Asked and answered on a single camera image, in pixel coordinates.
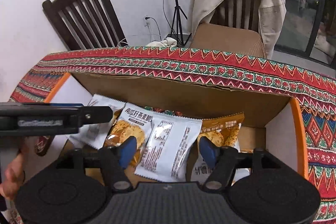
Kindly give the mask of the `person's hand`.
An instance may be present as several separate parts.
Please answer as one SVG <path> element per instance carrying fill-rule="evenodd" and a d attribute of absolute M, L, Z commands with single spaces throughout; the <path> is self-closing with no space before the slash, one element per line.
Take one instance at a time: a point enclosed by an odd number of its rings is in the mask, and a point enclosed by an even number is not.
<path fill-rule="evenodd" d="M 25 165 L 29 148 L 24 143 L 16 158 L 7 166 L 1 182 L 1 196 L 13 200 L 25 180 Z"/>

